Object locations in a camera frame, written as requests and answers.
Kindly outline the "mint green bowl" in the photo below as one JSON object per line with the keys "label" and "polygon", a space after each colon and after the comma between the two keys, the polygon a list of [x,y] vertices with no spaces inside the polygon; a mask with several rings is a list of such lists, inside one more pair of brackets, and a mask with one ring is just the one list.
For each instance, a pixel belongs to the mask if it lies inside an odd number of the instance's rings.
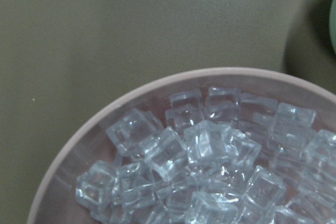
{"label": "mint green bowl", "polygon": [[329,34],[330,34],[330,41],[335,52],[335,0],[332,0],[330,12],[329,12]]}

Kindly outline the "clear ice cubes pile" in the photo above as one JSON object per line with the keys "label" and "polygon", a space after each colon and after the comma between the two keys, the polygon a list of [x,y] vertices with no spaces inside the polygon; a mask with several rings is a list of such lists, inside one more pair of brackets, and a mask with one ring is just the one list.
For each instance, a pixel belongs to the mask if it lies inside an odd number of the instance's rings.
{"label": "clear ice cubes pile", "polygon": [[132,109],[106,128],[112,163],[77,178],[100,223],[335,223],[335,133],[317,112],[211,86],[172,94],[161,122]]}

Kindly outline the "pink bowl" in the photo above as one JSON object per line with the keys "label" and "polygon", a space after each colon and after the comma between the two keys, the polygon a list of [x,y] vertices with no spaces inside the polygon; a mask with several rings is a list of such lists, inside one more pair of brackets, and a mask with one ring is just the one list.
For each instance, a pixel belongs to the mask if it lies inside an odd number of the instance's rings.
{"label": "pink bowl", "polygon": [[317,129],[335,130],[335,95],[287,74],[254,68],[222,67],[182,72],[141,86],[116,99],[86,122],[58,153],[33,200],[28,223],[92,223],[75,199],[76,179],[99,160],[111,162],[116,149],[105,130],[132,108],[164,119],[169,95],[208,86],[239,87],[257,95],[315,109]]}

